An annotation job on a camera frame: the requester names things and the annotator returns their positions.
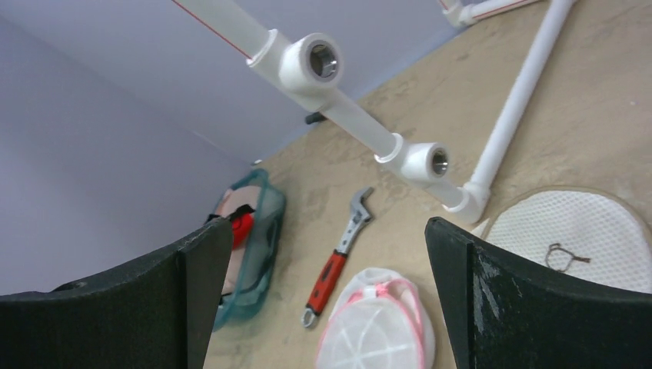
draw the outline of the wrench head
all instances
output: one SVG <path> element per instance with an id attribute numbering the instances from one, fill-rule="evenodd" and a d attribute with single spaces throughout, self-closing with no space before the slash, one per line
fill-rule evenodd
<path id="1" fill-rule="evenodd" d="M 371 213 L 364 207 L 364 200 L 366 200 L 371 192 L 374 191 L 373 187 L 366 187 L 356 192 L 351 199 L 351 217 L 354 218 L 356 215 L 359 215 L 361 220 L 364 222 L 369 222 L 374 218 Z"/>

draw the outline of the pipe opening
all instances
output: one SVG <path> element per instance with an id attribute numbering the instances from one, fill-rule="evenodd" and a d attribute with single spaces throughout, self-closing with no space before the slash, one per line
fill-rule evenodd
<path id="1" fill-rule="evenodd" d="M 317 44 L 310 49 L 310 68 L 321 78 L 328 78 L 338 71 L 338 60 L 332 48 Z"/>
<path id="2" fill-rule="evenodd" d="M 432 171 L 437 177 L 443 177 L 448 170 L 448 155 L 443 148 L 434 151 L 431 161 Z"/>

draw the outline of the white wall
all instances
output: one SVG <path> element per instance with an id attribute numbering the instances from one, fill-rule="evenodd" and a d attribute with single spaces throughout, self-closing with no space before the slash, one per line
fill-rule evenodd
<path id="1" fill-rule="evenodd" d="M 436 0 L 238 3 L 292 40 L 332 35 L 354 98 L 457 33 Z M 170 0 L 3 0 L 0 15 L 245 161 L 308 130 L 302 109 Z"/>
<path id="2" fill-rule="evenodd" d="M 172 242 L 248 170 L 0 18 L 0 294 Z"/>

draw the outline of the red and black object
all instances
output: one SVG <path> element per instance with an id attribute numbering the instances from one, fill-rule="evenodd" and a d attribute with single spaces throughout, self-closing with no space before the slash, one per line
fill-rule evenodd
<path id="1" fill-rule="evenodd" d="M 255 210 L 249 204 L 244 204 L 226 217 L 226 219 L 231 222 L 231 230 L 233 231 L 233 248 L 239 246 L 254 227 L 254 217 L 252 216 L 254 212 Z M 206 223 L 219 217 L 220 216 L 217 214 L 210 214 L 208 219 L 206 219 Z"/>
<path id="2" fill-rule="evenodd" d="M 324 269 L 321 270 L 319 279 L 314 284 L 310 298 L 306 304 L 306 308 L 310 309 L 315 316 L 321 315 L 321 312 L 324 311 L 328 299 L 335 289 L 342 269 L 344 269 L 346 260 L 346 254 L 335 250 L 331 258 L 328 259 L 328 263 L 326 263 Z"/>

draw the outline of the red object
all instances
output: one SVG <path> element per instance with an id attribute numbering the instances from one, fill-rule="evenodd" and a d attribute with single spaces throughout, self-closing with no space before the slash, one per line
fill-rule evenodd
<path id="1" fill-rule="evenodd" d="M 251 214 L 242 216 L 231 221 L 231 230 L 233 231 L 233 248 L 238 248 L 242 241 L 245 240 L 251 228 L 254 226 L 254 217 Z"/>
<path id="2" fill-rule="evenodd" d="M 344 268 L 346 258 L 346 254 L 342 254 L 337 250 L 333 251 L 333 255 L 328 259 L 328 263 L 326 263 L 321 274 L 319 274 L 319 279 L 314 284 L 314 288 L 306 304 L 306 307 L 311 309 L 315 315 L 319 316 L 324 311 L 328 303 L 328 298 L 333 293 L 335 284 L 337 284 L 340 273 Z"/>

